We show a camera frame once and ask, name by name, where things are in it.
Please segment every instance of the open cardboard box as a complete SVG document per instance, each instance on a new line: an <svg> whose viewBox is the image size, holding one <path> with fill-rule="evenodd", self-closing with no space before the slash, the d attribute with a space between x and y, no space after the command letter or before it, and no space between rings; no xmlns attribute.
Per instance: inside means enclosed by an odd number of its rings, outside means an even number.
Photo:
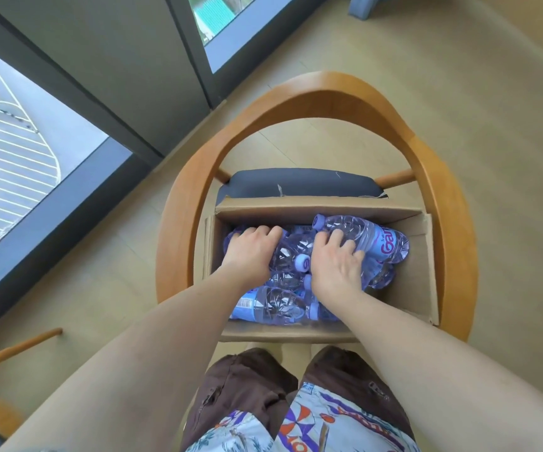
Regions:
<svg viewBox="0 0 543 452"><path fill-rule="evenodd" d="M401 231L410 239L410 253L395 265L393 282L380 292L382 301L421 320L439 324L432 247L431 216L419 208L399 206L390 199L336 196L226 197L205 221L203 277L223 260L223 238L240 224L310 225L316 214L349 214ZM221 341L347 343L357 339L342 323L267 326L229 320Z"/></svg>

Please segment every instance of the person's leg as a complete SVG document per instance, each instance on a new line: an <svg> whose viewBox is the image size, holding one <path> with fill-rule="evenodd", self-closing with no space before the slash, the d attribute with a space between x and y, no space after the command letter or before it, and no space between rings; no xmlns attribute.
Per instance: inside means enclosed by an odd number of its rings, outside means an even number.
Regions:
<svg viewBox="0 0 543 452"><path fill-rule="evenodd" d="M250 412L275 437L290 403L286 394L298 388L268 350L249 348L213 364L204 376L187 415L180 452L235 410Z"/></svg>
<svg viewBox="0 0 543 452"><path fill-rule="evenodd" d="M410 420L387 384L356 352L327 346L305 370L310 382L342 396L414 439Z"/></svg>

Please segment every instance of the purple bottle cap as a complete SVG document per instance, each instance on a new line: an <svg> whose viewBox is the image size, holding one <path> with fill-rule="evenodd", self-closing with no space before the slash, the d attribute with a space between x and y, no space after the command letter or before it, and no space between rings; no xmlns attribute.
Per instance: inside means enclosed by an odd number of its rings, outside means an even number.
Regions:
<svg viewBox="0 0 543 452"><path fill-rule="evenodd" d="M309 306L309 319L320 319L320 303L318 303L317 301L314 301L313 303L311 303L311 306Z"/></svg>
<svg viewBox="0 0 543 452"><path fill-rule="evenodd" d="M326 218L323 216L323 214L317 214L313 218L313 223L311 226L314 230L322 231L324 229L324 223L326 222Z"/></svg>
<svg viewBox="0 0 543 452"><path fill-rule="evenodd" d="M294 258L294 267L301 273L306 273L311 267L311 257L305 254L298 254Z"/></svg>
<svg viewBox="0 0 543 452"><path fill-rule="evenodd" d="M303 287L305 290L311 290L311 274L305 274L303 277Z"/></svg>

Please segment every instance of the floor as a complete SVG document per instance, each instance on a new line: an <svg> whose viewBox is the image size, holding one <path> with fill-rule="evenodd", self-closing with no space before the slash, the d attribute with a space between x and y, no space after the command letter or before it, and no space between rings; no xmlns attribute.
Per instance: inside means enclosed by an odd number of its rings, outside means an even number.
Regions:
<svg viewBox="0 0 543 452"><path fill-rule="evenodd" d="M452 168L478 238L479 296L470 344L543 391L543 53L477 2L392 0L367 22L348 17L347 4L321 6L0 320L0 348L64 327L62 337L0 364L1 398L29 415L155 306L157 226L186 159L270 87L324 69L376 86ZM313 119L252 135L222 166L230 172L319 167L373 177L406 163L363 129ZM212 187L205 212L218 187ZM415 184L390 195L421 204ZM201 272L201 243L199 236L195 273ZM219 344L214 359L243 346ZM302 373L309 348L284 345L283 352L284 365Z"/></svg>

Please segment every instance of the bottle label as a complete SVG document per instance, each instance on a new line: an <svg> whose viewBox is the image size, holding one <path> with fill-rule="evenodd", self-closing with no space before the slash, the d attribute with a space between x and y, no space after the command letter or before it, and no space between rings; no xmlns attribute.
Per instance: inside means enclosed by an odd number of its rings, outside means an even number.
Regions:
<svg viewBox="0 0 543 452"><path fill-rule="evenodd" d="M384 261L395 251L397 244L397 232L387 227L376 225L374 240L368 253L375 259Z"/></svg>
<svg viewBox="0 0 543 452"><path fill-rule="evenodd" d="M231 313L230 319L256 322L254 319L254 307L257 303L257 289L254 288L247 291L242 298L237 301L236 307Z"/></svg>

